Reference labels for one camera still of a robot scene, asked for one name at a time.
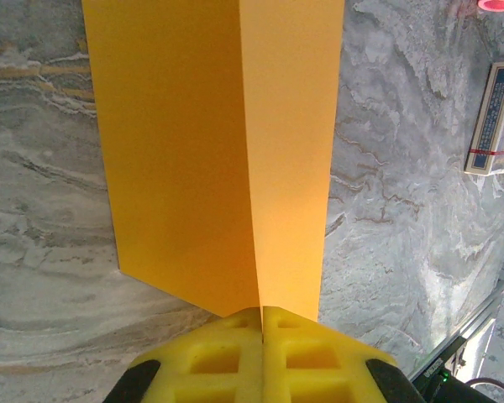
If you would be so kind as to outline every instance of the black cable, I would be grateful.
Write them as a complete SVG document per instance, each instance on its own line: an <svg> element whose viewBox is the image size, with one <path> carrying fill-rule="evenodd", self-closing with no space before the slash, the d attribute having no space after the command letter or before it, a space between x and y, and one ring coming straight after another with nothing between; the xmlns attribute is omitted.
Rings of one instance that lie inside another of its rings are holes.
<svg viewBox="0 0 504 403"><path fill-rule="evenodd" d="M466 385L474 387L477 385L493 385L504 390L504 382L493 378L476 378L466 382Z"/></svg>

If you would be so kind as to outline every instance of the small cardboard box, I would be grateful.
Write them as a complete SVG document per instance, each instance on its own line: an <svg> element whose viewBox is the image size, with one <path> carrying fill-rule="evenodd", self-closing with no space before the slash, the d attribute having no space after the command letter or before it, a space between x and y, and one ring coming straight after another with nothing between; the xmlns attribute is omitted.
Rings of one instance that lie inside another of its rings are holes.
<svg viewBox="0 0 504 403"><path fill-rule="evenodd" d="M504 173L504 62L491 67L465 173Z"/></svg>

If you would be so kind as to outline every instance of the marble countertop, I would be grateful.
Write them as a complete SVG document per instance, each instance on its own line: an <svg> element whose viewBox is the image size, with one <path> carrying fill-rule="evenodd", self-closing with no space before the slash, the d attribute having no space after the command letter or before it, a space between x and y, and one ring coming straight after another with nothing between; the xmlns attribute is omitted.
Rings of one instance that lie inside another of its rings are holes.
<svg viewBox="0 0 504 403"><path fill-rule="evenodd" d="M462 173L504 14L349 0L320 322L409 371L485 298L504 175ZM118 272L80 0L0 1L0 402L101 401L211 315Z"/></svg>

